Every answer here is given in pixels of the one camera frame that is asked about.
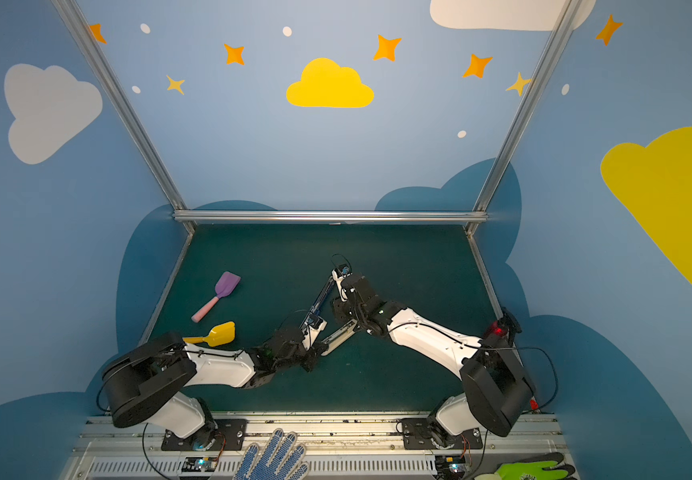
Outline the beige black stapler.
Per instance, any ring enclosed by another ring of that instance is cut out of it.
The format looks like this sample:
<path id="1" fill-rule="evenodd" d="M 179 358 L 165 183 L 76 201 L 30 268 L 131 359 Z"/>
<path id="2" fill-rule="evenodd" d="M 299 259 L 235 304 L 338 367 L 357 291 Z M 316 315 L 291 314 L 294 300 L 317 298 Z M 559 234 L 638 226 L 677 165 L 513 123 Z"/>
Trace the beige black stapler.
<path id="1" fill-rule="evenodd" d="M 336 330 L 323 340 L 323 347 L 320 354 L 327 356 L 335 351 L 339 346 L 350 339 L 358 329 L 358 321 L 350 320 L 345 325 Z"/>

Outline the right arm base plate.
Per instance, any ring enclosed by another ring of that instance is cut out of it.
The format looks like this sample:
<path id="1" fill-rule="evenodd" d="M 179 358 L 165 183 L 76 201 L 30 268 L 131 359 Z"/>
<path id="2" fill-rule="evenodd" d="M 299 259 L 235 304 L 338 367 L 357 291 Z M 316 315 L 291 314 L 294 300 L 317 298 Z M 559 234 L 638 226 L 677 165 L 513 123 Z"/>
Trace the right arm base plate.
<path id="1" fill-rule="evenodd" d="M 406 450 L 481 450 L 483 437 L 478 428 L 453 435 L 436 420 L 429 418 L 404 418 L 400 421 L 400 433 Z"/>

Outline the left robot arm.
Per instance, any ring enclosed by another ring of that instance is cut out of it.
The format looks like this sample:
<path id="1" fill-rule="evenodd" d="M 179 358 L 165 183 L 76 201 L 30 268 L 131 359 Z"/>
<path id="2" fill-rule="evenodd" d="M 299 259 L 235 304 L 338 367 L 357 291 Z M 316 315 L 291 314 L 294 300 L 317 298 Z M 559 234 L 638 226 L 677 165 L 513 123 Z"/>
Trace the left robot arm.
<path id="1" fill-rule="evenodd" d="M 219 437 L 218 422 L 205 400 L 182 390 L 197 385 L 253 389 L 295 366 L 310 371 L 329 349 L 318 336 L 317 329 L 292 327 L 258 347 L 224 351 L 189 344 L 168 332 L 117 358 L 103 372 L 113 425 L 152 424 L 187 449 L 210 450 Z"/>

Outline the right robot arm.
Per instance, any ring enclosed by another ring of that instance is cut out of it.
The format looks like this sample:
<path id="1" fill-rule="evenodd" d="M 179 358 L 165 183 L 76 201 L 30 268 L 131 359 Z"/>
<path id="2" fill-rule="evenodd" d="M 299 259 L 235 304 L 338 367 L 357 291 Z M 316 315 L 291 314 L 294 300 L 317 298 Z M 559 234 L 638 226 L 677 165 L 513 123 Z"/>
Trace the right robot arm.
<path id="1" fill-rule="evenodd" d="M 452 372 L 463 393 L 444 400 L 427 418 L 432 437 L 447 445 L 465 431 L 481 428 L 500 437 L 512 431 L 535 395 L 535 385 L 514 345 L 522 331 L 506 314 L 484 337 L 443 327 L 410 307 L 381 299 L 358 273 L 332 273 L 339 298 L 336 317 L 356 331 L 414 350 Z"/>

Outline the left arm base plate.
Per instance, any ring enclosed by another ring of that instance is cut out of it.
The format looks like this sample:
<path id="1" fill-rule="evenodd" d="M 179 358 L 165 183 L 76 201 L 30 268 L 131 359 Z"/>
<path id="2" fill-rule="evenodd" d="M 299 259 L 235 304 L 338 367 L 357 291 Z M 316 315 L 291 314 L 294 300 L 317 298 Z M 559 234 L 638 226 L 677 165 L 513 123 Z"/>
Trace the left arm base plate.
<path id="1" fill-rule="evenodd" d="M 208 420 L 195 433 L 184 438 L 166 430 L 161 449 L 179 452 L 239 451 L 243 448 L 247 424 L 245 419 Z"/>

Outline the blue black stapler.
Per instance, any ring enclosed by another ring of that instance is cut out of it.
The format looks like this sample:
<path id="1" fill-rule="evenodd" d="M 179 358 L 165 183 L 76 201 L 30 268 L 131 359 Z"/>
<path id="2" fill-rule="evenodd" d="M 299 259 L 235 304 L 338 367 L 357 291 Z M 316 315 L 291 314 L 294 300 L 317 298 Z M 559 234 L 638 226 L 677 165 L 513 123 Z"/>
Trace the blue black stapler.
<path id="1" fill-rule="evenodd" d="M 312 306 L 309 308 L 309 310 L 307 311 L 304 320 L 307 318 L 307 316 L 308 316 L 309 314 L 318 315 L 318 316 L 322 317 L 322 316 L 321 316 L 322 308 L 323 308 L 323 306 L 324 306 L 324 304 L 325 304 L 325 301 L 326 301 L 327 298 L 329 297 L 330 293 L 333 291 L 334 286 L 335 286 L 335 282 L 334 282 L 334 280 L 333 280 L 333 278 L 332 278 L 332 275 L 330 275 L 330 276 L 328 277 L 327 281 L 325 282 L 325 285 L 324 285 L 323 288 L 321 289 L 320 293 L 318 294 L 317 298 L 315 299 L 313 305 L 312 305 Z"/>

